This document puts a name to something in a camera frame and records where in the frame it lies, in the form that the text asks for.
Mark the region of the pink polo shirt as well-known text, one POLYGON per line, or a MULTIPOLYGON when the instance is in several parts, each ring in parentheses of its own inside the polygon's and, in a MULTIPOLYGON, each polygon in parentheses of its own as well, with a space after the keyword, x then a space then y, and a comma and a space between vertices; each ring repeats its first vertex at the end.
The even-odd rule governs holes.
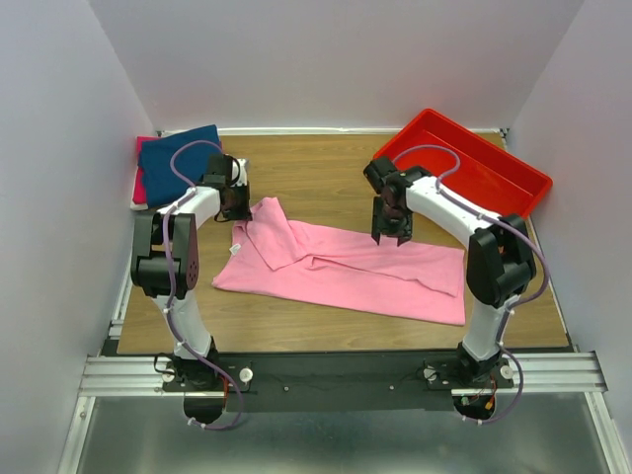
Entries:
POLYGON ((289 220, 275 197, 232 230, 214 287, 392 317, 462 326, 464 252, 289 220))

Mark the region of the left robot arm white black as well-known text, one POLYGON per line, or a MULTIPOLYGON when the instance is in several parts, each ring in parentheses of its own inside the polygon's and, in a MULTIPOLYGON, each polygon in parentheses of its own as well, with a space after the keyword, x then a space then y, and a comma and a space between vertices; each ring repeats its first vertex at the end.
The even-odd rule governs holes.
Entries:
POLYGON ((174 202, 135 217, 130 277, 161 311, 173 339, 166 366, 155 368, 171 390, 248 389, 252 381, 248 366, 218 370, 215 342, 201 320, 195 294, 200 274, 198 229, 208 220, 250 218, 249 200, 248 185, 197 185, 174 202))

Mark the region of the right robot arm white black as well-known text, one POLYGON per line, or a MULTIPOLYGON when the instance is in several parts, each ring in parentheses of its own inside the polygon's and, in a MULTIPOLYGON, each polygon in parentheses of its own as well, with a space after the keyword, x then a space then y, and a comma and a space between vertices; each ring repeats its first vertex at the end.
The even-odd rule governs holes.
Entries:
POLYGON ((502 217, 448 190, 430 176, 364 174, 375 192, 371 237, 412 238, 414 213, 431 220, 467 251, 465 279, 474 297, 470 326, 446 376, 468 387, 491 376, 513 306, 536 275, 532 242, 521 217, 502 217))

